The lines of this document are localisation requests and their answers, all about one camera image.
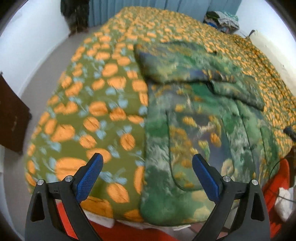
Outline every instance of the white wall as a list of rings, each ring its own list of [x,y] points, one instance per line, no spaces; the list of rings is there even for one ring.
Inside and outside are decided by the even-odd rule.
[[[13,16],[0,36],[0,71],[18,96],[68,34],[60,0],[29,0]]]
[[[296,69],[296,42],[285,23],[265,0],[242,0],[237,11],[239,32],[244,35],[254,29],[272,41],[290,59]]]

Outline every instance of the folded blanket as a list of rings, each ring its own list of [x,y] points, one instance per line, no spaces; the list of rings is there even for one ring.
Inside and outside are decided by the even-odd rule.
[[[235,181],[256,178],[261,185],[267,181],[278,157],[259,110],[214,95],[204,83],[149,83],[148,87],[145,185],[140,204],[144,220],[174,226],[208,218],[214,203],[192,169],[196,153]]]
[[[137,44],[135,55],[143,75],[157,83],[207,82],[215,94],[264,109],[254,78],[242,74],[230,59],[208,53],[201,45],[177,41]]]
[[[228,58],[208,53],[195,43],[137,44],[134,49],[143,75],[158,83],[208,80],[232,83],[241,74],[241,69]]]
[[[251,76],[194,43],[140,44],[135,53],[149,79],[145,220],[174,226],[207,219],[214,203],[192,169],[196,153],[233,180],[267,181],[277,149]]]

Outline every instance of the white cloth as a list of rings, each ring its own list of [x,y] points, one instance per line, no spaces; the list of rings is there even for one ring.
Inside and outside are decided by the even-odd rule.
[[[91,213],[89,211],[83,210],[85,215],[90,221],[93,221],[99,225],[102,225],[106,228],[112,228],[114,226],[115,220],[112,218],[106,218],[94,213]],[[191,225],[182,225],[182,226],[177,226],[177,227],[160,227],[160,226],[154,226],[148,223],[136,223],[136,222],[129,222],[129,221],[122,221],[122,220],[117,220],[120,223],[123,223],[125,225],[128,225],[130,227],[134,227],[137,229],[158,229],[163,232],[167,232],[167,229],[172,229],[174,231],[179,231],[185,228],[190,227]]]
[[[284,197],[286,199],[291,199],[291,194],[289,190],[286,190],[284,188],[279,188],[279,196]],[[281,197],[278,197],[276,199],[274,209],[278,214],[278,216],[281,218],[281,220],[285,222],[290,216],[292,212],[292,208],[291,208],[291,202],[286,199],[282,199]]]
[[[229,27],[233,27],[235,29],[239,29],[239,23],[237,20],[234,18],[220,12],[220,11],[215,11],[219,15],[220,18],[218,18],[218,22],[221,26],[224,26],[225,24],[228,25]]]

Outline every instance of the bed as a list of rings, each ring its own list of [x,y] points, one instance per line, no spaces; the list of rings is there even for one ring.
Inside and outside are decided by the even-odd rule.
[[[176,47],[180,43],[186,46]],[[159,48],[164,55],[153,54]],[[183,57],[195,51],[219,57],[227,62],[223,68],[239,74],[200,69],[206,83],[158,79],[167,76],[166,69],[155,73],[151,66],[174,48]],[[220,82],[210,81],[215,76]],[[254,95],[240,98],[245,90],[233,90],[234,82],[249,83]],[[32,135],[25,177],[32,191],[38,179],[62,180],[98,152],[104,167],[81,203],[84,210],[158,226],[205,221],[214,203],[194,179],[190,156],[199,152],[221,174],[264,185],[292,147],[282,130],[295,128],[295,117],[295,97],[249,38],[221,33],[182,13],[127,7],[73,55]],[[205,135],[195,139],[192,130]]]

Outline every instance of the green patterned blanket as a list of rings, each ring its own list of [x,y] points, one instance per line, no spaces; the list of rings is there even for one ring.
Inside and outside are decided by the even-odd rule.
[[[217,68],[205,68],[211,71],[204,72],[201,85],[194,81],[190,86],[186,83],[149,85],[148,100],[148,87],[133,47],[135,44],[145,46],[145,43],[173,41],[198,44],[202,48],[198,47],[196,51],[204,52],[205,49],[208,54],[228,59],[229,64],[233,64],[230,65],[232,69],[218,69],[218,73],[214,71]],[[211,66],[216,66],[216,60],[213,59]],[[251,76],[250,82],[255,80],[260,98],[255,92],[238,85],[243,76],[241,73],[245,77]],[[208,82],[219,95],[209,89]],[[224,89],[223,84],[234,82],[237,90],[225,91],[227,88]],[[251,100],[248,93],[255,97]],[[262,109],[260,99],[264,103],[262,112],[259,111]],[[160,100],[161,106],[170,111],[160,113],[160,119],[154,125],[150,123],[150,114],[154,115],[150,109]],[[201,122],[197,115],[203,116]],[[86,38],[73,55],[32,135],[25,157],[25,177],[32,191],[38,179],[47,182],[62,180],[85,165],[93,153],[100,152],[104,167],[90,196],[82,202],[84,209],[97,215],[135,222],[175,225],[202,221],[213,204],[208,202],[199,183],[193,179],[187,162],[190,155],[187,153],[186,159],[182,160],[174,151],[181,146],[178,152],[188,147],[192,154],[196,150],[203,155],[210,153],[208,160],[215,165],[212,157],[219,148],[226,150],[224,140],[227,137],[233,140],[229,141],[232,162],[228,158],[229,152],[225,151],[225,160],[220,159],[216,168],[237,180],[248,180],[255,173],[264,183],[268,175],[266,170],[275,155],[268,149],[276,151],[270,136],[276,139],[275,146],[279,150],[276,155],[284,157],[292,141],[282,130],[295,125],[295,117],[295,98],[266,56],[248,38],[220,33],[181,13],[128,7]],[[237,119],[236,125],[233,125],[234,118]],[[184,135],[190,128],[196,132],[209,130],[201,137],[200,145],[193,136]],[[180,142],[181,136],[186,137],[184,142]],[[155,155],[146,153],[149,147],[156,149]],[[170,156],[175,159],[172,166]],[[247,157],[259,161],[245,161]],[[154,173],[161,172],[154,179],[149,175],[153,160],[159,161]],[[164,194],[170,198],[163,199]],[[159,211],[159,214],[151,218],[150,211]]]

